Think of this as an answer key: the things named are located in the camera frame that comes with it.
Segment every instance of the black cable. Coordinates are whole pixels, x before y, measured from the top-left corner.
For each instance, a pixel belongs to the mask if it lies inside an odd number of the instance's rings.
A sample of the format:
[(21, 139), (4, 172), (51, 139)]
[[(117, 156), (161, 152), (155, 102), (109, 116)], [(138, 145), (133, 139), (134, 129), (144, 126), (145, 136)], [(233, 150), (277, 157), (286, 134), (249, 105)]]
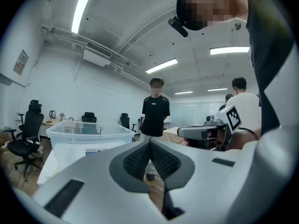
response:
[(255, 139), (256, 139), (256, 140), (258, 140), (258, 136), (257, 136), (257, 135), (256, 135), (256, 133), (255, 133), (255, 132), (253, 132), (251, 129), (247, 129), (247, 128), (238, 128), (238, 129), (246, 130), (246, 131), (248, 131), (248, 132), (252, 133), (252, 134), (253, 134), (253, 136), (255, 137)]

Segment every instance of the clear plastic box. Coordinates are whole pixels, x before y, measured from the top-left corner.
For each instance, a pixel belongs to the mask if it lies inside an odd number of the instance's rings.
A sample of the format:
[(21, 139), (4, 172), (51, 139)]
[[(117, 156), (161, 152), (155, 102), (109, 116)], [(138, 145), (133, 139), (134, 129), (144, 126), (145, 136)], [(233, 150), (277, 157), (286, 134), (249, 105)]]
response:
[(131, 143), (134, 134), (118, 124), (69, 120), (47, 129), (60, 171), (86, 155)]

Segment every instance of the man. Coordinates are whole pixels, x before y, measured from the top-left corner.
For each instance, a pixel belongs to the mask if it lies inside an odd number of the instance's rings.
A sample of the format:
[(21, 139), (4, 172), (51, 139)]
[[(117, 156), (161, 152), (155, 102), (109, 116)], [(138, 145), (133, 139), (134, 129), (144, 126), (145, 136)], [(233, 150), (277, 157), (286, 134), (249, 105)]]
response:
[[(170, 115), (169, 101), (161, 95), (164, 80), (155, 77), (149, 84), (151, 96), (146, 97), (143, 101), (142, 114), (145, 114), (145, 118), (141, 126), (140, 141), (162, 139), (164, 120)], [(149, 181), (155, 179), (154, 172), (155, 168), (150, 162), (146, 168)]]
[[(278, 127), (278, 118), (264, 91), (294, 44), (285, 21), (290, 17), (283, 10), (282, 4), (277, 0), (177, 0), (177, 16), (180, 25), (190, 30), (201, 30), (233, 19), (247, 23), (252, 65), (262, 107), (262, 127), (256, 133), (264, 134)], [(218, 132), (217, 138), (221, 142), (223, 131)], [(252, 140), (254, 137), (250, 133), (237, 133), (230, 146), (242, 148)]]
[(246, 79), (236, 77), (232, 81), (235, 96), (226, 104), (226, 107), (235, 105), (242, 121), (242, 128), (256, 130), (261, 126), (259, 98), (246, 92)]
[(222, 105), (222, 106), (220, 106), (219, 111), (220, 111), (220, 110), (223, 110), (223, 109), (225, 108), (226, 103), (227, 103), (228, 100), (229, 100), (230, 98), (232, 98), (232, 97), (234, 97), (232, 94), (228, 94), (228, 95), (225, 96), (225, 104)]

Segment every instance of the label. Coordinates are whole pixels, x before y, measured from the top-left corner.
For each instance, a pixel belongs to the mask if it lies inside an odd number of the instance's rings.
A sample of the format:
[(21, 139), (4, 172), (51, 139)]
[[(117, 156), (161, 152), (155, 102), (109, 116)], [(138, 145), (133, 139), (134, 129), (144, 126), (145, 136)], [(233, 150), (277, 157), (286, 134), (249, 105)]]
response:
[(85, 150), (85, 156), (90, 155), (90, 154), (96, 154), (98, 152), (104, 151), (107, 148), (87, 148)]

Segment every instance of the electric kettle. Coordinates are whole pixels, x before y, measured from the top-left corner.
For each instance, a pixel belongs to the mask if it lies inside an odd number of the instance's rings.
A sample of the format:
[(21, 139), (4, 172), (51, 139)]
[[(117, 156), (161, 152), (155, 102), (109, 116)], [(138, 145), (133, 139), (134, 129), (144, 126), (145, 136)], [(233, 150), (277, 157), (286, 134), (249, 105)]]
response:
[(51, 110), (50, 113), (49, 113), (49, 115), (50, 115), (50, 118), (55, 119), (56, 118), (56, 112), (55, 112), (55, 110)]

